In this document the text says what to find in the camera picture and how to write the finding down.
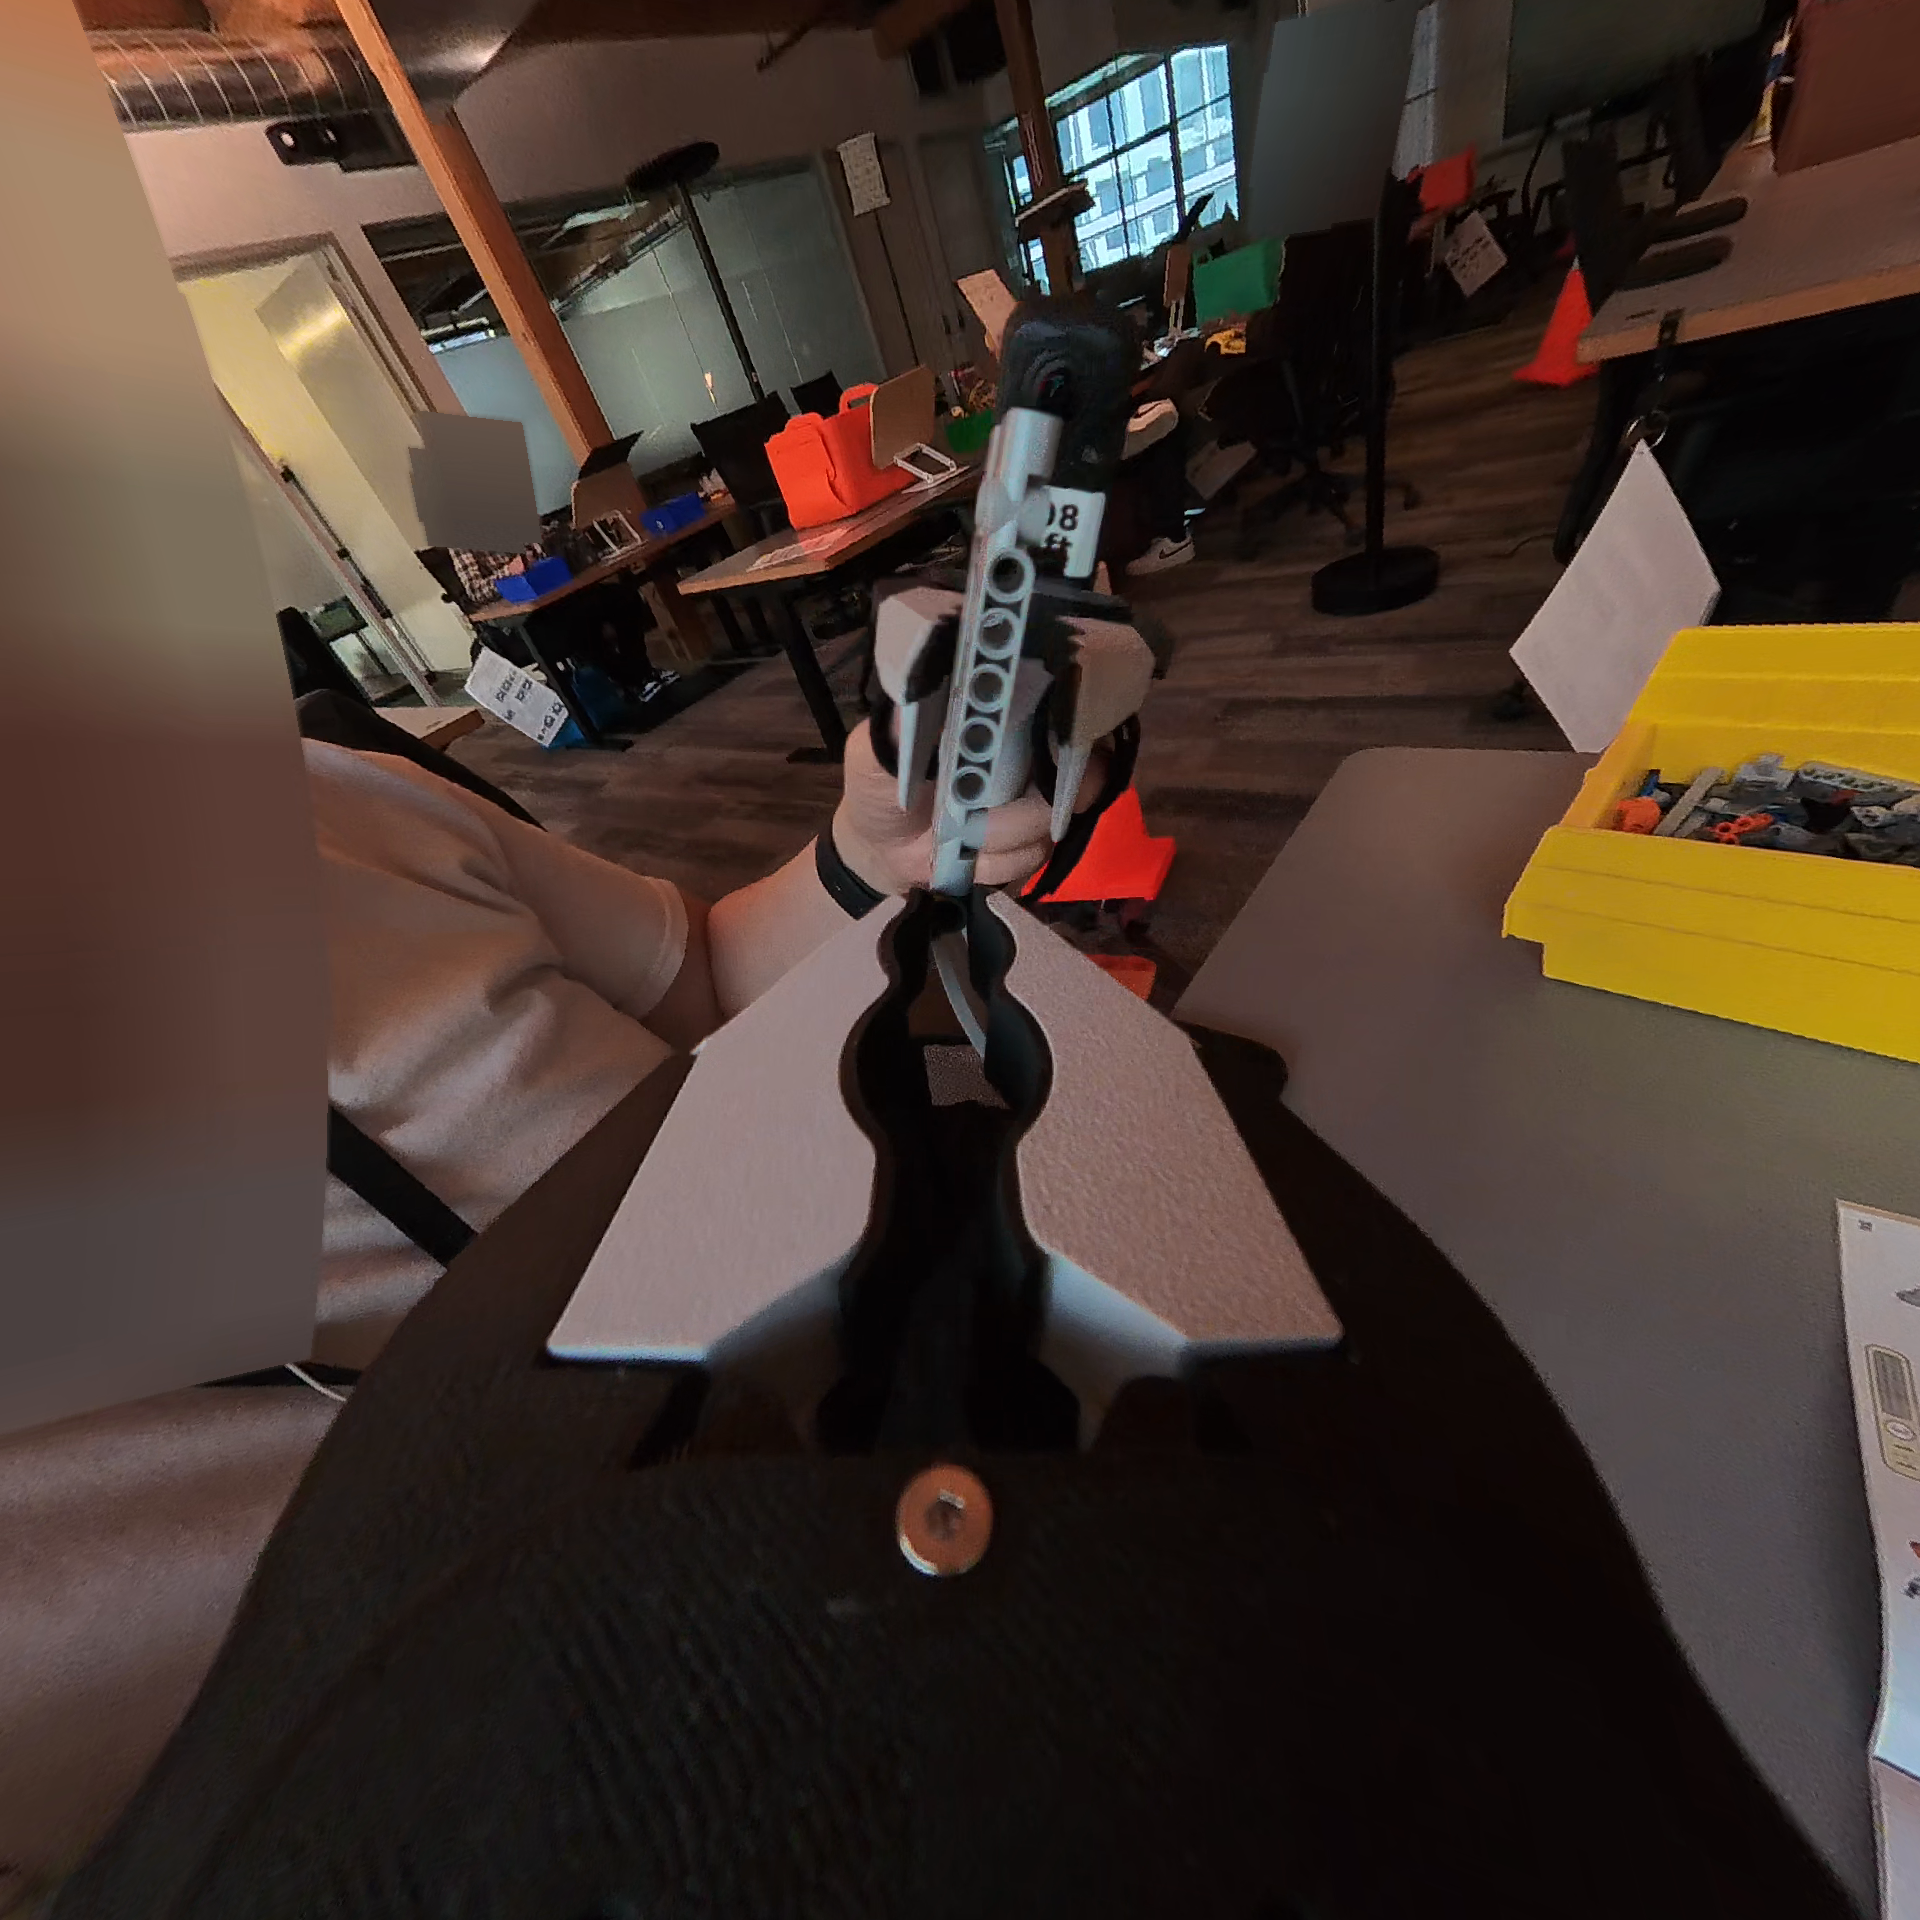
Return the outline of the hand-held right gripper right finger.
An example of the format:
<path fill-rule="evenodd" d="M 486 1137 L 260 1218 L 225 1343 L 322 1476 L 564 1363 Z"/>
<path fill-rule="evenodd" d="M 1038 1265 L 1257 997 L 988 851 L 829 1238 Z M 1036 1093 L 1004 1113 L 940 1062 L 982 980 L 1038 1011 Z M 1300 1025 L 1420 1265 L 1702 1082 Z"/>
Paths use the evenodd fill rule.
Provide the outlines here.
<path fill-rule="evenodd" d="M 1078 1439 L 1144 1375 L 1334 1348 L 1337 1314 L 1187 1033 L 1010 898 L 989 908 L 1016 941 L 1004 988 L 1048 1051 L 1018 1196 L 1048 1273 L 1040 1359 Z"/>

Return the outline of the brown cardboard sheet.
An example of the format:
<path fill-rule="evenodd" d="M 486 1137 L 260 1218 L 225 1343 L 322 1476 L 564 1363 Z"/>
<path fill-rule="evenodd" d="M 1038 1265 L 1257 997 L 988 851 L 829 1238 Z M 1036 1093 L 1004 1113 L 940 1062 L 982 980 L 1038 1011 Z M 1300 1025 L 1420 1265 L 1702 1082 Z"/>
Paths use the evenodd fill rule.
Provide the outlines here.
<path fill-rule="evenodd" d="M 1779 175 L 1917 134 L 1917 2 L 1802 2 Z"/>

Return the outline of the person's left hand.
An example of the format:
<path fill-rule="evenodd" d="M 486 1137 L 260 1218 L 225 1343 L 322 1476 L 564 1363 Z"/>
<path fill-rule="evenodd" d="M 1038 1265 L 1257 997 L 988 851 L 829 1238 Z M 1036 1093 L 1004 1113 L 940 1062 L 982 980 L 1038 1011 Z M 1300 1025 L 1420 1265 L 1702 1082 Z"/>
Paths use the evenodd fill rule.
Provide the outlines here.
<path fill-rule="evenodd" d="M 915 807 L 899 807 L 899 778 L 884 764 L 896 732 L 891 710 L 856 727 L 844 757 L 844 798 L 833 817 L 840 857 L 884 895 L 906 895 L 933 879 L 933 788 L 925 785 Z M 1018 799 L 989 812 L 974 879 L 981 887 L 1027 884 L 1052 853 L 1049 802 L 1030 785 Z"/>

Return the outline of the silver spiral duct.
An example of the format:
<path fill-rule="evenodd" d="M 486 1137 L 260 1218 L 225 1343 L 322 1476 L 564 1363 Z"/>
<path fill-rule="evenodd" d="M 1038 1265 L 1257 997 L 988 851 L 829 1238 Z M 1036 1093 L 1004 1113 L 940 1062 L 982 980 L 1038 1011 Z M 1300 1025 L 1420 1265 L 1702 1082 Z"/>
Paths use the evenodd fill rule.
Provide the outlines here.
<path fill-rule="evenodd" d="M 381 85 L 340 28 L 274 39 L 90 29 L 88 49 L 129 134 L 389 113 Z"/>

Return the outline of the grey building brick assembly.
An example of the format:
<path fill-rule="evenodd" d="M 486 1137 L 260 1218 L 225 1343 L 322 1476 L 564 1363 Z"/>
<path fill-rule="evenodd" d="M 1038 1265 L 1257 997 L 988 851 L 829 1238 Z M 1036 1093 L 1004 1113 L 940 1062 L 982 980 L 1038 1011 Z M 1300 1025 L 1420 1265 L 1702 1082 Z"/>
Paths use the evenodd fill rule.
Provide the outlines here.
<path fill-rule="evenodd" d="M 1038 580 L 1045 486 L 1060 418 L 1010 406 L 994 425 L 974 507 L 966 582 L 956 622 L 949 706 L 930 817 L 930 957 L 950 1012 L 976 1054 L 988 1050 L 988 1005 L 972 978 L 969 900 L 985 845 L 993 785 L 1010 734 L 1025 629 Z"/>

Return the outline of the orange tote bag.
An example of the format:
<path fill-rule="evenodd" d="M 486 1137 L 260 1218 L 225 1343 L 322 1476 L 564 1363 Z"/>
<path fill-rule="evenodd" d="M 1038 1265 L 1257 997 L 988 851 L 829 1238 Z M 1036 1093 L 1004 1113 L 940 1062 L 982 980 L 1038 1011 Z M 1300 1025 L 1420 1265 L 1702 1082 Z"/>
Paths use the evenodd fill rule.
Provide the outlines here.
<path fill-rule="evenodd" d="M 790 417 L 764 443 L 790 529 L 809 530 L 851 518 L 917 479 L 899 463 L 876 463 L 872 404 L 881 388 L 865 381 L 844 390 L 829 417 Z"/>

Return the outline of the yellow plastic bin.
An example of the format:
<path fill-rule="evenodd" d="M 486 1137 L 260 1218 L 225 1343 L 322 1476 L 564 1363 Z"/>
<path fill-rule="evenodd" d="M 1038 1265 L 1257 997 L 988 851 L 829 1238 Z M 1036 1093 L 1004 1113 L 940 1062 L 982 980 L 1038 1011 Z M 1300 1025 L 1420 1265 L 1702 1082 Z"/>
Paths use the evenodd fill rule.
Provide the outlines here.
<path fill-rule="evenodd" d="M 1915 869 L 1619 831 L 1646 774 L 1730 774 L 1765 753 L 1915 781 L 1917 629 L 1693 629 L 1505 903 L 1556 980 L 1917 1060 Z"/>

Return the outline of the person's left forearm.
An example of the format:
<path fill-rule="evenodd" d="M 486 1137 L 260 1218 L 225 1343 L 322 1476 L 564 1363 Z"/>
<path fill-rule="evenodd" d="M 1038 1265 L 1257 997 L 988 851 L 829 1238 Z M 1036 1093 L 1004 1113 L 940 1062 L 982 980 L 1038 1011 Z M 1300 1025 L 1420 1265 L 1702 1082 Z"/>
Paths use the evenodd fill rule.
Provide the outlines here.
<path fill-rule="evenodd" d="M 873 913 L 896 900 L 899 895 L 890 895 Z M 856 924 L 824 892 L 814 870 L 814 842 L 776 874 L 734 890 L 717 903 L 688 898 L 686 913 L 683 970 L 693 974 L 693 985 L 704 990 L 694 1050 Z"/>

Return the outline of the pale office desk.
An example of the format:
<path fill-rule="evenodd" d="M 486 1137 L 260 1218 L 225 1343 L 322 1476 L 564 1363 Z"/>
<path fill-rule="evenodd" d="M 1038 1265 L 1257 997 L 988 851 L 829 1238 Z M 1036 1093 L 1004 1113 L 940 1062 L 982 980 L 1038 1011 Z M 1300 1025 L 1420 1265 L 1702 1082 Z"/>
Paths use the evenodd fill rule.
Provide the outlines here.
<path fill-rule="evenodd" d="M 1706 545 L 1866 523 L 1915 535 L 1915 140 L 1779 175 L 1740 149 L 1726 257 L 1595 305 L 1592 447 L 1555 540 L 1571 561 L 1634 445 Z"/>

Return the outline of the brown wooden desk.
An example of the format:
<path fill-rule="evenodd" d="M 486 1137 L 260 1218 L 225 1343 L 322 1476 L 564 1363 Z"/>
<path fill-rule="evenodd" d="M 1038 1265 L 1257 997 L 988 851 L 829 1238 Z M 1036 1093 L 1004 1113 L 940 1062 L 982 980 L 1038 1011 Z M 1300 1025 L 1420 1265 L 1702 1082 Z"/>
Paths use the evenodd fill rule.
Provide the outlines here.
<path fill-rule="evenodd" d="M 523 603 L 472 613 L 475 646 L 534 671 L 568 710 L 562 730 L 593 753 L 626 753 L 725 674 L 752 666 L 734 615 L 706 615 L 690 574 L 734 553 L 725 497 L 670 535 L 645 538 Z"/>

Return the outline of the wooden post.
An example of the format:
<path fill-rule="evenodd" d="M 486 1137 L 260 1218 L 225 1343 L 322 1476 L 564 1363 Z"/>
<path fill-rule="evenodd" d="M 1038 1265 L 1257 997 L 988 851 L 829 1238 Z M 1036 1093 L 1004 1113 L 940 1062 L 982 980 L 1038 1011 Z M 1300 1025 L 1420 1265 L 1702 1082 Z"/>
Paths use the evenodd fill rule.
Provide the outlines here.
<path fill-rule="evenodd" d="M 494 298 L 568 451 L 585 463 L 610 441 L 606 413 L 457 113 L 422 101 L 372 4 L 340 2 L 339 11 Z"/>

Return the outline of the pile of building bricks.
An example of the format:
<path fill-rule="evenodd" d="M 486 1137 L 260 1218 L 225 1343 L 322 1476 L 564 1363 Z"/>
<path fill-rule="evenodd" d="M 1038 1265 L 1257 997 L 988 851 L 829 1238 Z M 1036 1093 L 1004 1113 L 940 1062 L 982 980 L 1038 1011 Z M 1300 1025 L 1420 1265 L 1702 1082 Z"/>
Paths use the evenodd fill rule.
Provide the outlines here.
<path fill-rule="evenodd" d="M 1917 869 L 1917 785 L 1779 753 L 1692 778 L 1646 770 L 1601 823 L 1676 842 Z"/>

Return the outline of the green paper bag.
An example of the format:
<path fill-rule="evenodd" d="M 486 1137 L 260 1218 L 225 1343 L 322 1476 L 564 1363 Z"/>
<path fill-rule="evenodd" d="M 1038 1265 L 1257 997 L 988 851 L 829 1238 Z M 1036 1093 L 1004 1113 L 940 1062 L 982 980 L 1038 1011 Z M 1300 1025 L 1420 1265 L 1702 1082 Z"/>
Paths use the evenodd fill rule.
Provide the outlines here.
<path fill-rule="evenodd" d="M 1272 307 L 1281 291 L 1286 245 L 1262 238 L 1227 254 L 1206 257 L 1190 268 L 1190 325 L 1206 330 L 1225 319 L 1245 319 Z"/>

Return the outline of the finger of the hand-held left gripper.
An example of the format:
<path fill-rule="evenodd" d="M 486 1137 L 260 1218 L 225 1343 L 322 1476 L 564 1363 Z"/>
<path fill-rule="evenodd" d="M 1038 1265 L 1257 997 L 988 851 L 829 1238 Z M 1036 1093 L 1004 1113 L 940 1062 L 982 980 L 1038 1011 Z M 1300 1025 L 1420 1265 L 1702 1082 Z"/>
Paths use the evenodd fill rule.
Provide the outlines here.
<path fill-rule="evenodd" d="M 925 781 L 940 762 L 954 700 L 962 594 L 906 585 L 876 601 L 873 747 L 899 781 Z"/>
<path fill-rule="evenodd" d="M 1102 740 L 1132 722 L 1156 674 L 1141 631 L 1123 619 L 1065 615 L 1052 643 L 1048 746 L 1054 762 L 1049 837 L 1065 842 L 1082 785 Z"/>

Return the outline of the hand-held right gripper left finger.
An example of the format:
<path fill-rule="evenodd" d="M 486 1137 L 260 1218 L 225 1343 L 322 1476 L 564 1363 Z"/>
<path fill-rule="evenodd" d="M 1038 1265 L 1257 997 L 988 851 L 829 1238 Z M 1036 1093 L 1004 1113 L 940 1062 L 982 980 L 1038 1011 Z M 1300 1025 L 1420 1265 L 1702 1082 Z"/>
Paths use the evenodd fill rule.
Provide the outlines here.
<path fill-rule="evenodd" d="M 546 1337 L 561 1363 L 700 1370 L 779 1402 L 809 1451 L 857 1444 L 844 1285 L 933 1145 L 923 895 L 845 919 L 717 1027 Z"/>

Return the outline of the white printed box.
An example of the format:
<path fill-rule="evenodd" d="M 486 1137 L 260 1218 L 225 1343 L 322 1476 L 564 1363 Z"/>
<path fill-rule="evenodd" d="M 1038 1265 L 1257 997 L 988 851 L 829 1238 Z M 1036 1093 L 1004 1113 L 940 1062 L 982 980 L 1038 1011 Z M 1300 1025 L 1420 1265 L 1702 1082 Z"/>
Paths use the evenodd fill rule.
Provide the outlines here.
<path fill-rule="evenodd" d="M 475 646 L 464 692 L 478 708 L 542 749 L 584 747 L 585 734 L 561 692 L 534 670 L 522 668 L 486 644 Z"/>

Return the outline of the white instruction booklet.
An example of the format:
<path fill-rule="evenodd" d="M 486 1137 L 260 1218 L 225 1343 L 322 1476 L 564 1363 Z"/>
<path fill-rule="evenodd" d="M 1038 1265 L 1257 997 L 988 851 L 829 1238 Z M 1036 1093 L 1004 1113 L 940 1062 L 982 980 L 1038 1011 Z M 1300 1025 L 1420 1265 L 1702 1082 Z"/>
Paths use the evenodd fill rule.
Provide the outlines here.
<path fill-rule="evenodd" d="M 1880 1707 L 1867 1775 L 1880 1910 L 1917 1916 L 1917 1221 L 1838 1203 L 1840 1307 L 1880 1566 Z"/>

